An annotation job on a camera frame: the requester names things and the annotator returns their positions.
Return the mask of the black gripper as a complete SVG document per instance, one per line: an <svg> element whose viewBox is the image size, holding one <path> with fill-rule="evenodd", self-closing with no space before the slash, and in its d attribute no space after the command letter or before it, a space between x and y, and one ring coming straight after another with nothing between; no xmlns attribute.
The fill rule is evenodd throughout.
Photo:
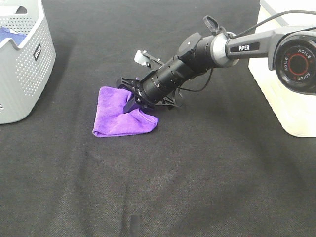
<svg viewBox="0 0 316 237"><path fill-rule="evenodd" d="M135 109L150 110L155 107L167 107L169 109L180 107L175 99L176 92L178 92L181 99L183 98L179 90L174 89L171 98L166 95L163 98L153 100L145 93L143 84L143 80L138 79L119 78L116 81L118 89L125 89L132 93L123 108L124 113L129 113Z"/></svg>

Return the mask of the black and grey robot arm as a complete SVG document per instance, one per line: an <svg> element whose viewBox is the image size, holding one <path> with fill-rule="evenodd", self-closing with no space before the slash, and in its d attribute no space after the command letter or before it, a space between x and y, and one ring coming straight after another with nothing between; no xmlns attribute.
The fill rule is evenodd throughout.
<svg viewBox="0 0 316 237"><path fill-rule="evenodd" d="M313 95L316 92L316 30L307 26L283 26L250 35L227 32L217 22L205 18L211 34L194 33L186 38L167 62L139 50L135 62L148 67L143 79L119 79L118 88L131 92L123 111L155 106L174 107L175 92L182 84L214 68L230 67L240 59L267 58L288 89Z"/></svg>

